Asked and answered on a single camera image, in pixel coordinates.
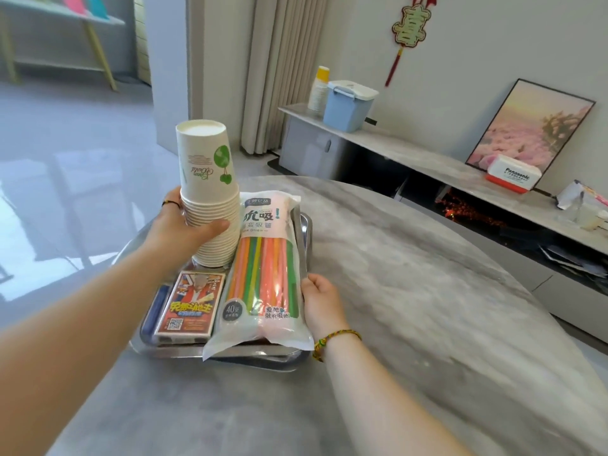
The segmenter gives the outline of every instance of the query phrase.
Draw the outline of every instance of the blue plastic box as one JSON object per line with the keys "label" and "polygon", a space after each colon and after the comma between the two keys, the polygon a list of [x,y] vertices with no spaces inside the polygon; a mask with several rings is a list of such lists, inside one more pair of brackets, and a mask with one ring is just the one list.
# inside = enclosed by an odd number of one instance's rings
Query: blue plastic box
{"label": "blue plastic box", "polygon": [[329,82],[323,123],[337,130],[360,129],[378,91],[348,80]]}

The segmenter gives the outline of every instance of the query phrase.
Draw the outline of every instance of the hand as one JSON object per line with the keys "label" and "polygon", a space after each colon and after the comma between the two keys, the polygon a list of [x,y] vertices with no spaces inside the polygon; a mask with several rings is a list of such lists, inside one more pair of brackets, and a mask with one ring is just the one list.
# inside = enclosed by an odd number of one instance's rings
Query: hand
{"label": "hand", "polygon": [[[165,200],[182,205],[179,187],[170,191]],[[167,203],[152,223],[142,249],[151,250],[172,269],[184,265],[201,245],[217,237],[228,229],[230,221],[221,219],[198,227],[186,224],[182,210],[173,203]]]}
{"label": "hand", "polygon": [[301,289],[306,322],[315,341],[339,329],[350,329],[338,289],[327,278],[308,274]]}

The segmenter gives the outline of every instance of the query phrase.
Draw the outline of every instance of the playing card box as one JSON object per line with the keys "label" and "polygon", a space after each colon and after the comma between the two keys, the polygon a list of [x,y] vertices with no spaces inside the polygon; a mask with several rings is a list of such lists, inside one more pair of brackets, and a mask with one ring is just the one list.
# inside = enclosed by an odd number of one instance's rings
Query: playing card box
{"label": "playing card box", "polygon": [[201,344],[213,331],[224,274],[183,270],[158,319],[158,344]]}

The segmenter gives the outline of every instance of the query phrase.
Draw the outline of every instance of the yellow lid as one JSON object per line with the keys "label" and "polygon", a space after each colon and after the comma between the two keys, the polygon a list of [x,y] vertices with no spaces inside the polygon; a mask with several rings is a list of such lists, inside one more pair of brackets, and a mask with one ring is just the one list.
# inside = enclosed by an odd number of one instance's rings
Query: yellow lid
{"label": "yellow lid", "polygon": [[325,83],[328,83],[330,80],[330,69],[319,66],[319,69],[317,70],[317,78]]}

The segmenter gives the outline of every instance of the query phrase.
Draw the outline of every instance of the pink flower painting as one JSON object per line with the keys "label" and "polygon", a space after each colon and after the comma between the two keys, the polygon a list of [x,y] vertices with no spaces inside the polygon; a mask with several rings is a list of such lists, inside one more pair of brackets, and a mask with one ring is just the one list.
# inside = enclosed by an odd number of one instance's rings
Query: pink flower painting
{"label": "pink flower painting", "polygon": [[466,161],[487,170],[498,154],[545,172],[595,102],[517,80]]}

